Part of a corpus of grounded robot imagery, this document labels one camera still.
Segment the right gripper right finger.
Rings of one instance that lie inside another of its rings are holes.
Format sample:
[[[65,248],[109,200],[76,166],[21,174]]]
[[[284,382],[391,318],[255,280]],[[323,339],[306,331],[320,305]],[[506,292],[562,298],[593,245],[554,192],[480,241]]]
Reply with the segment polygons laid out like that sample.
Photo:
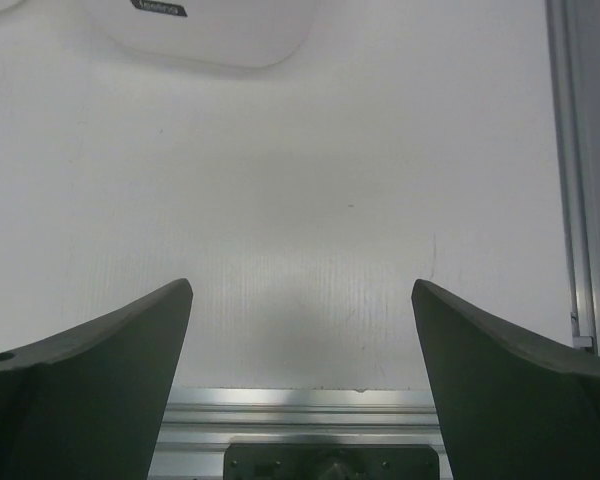
[[[600,479],[600,357],[426,280],[411,300],[456,479]]]

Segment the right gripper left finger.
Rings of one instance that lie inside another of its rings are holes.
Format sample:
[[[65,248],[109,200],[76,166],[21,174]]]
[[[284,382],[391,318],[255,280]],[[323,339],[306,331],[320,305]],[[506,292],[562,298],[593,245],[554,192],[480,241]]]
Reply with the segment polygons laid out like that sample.
[[[0,352],[0,479],[145,479],[193,302],[178,279]]]

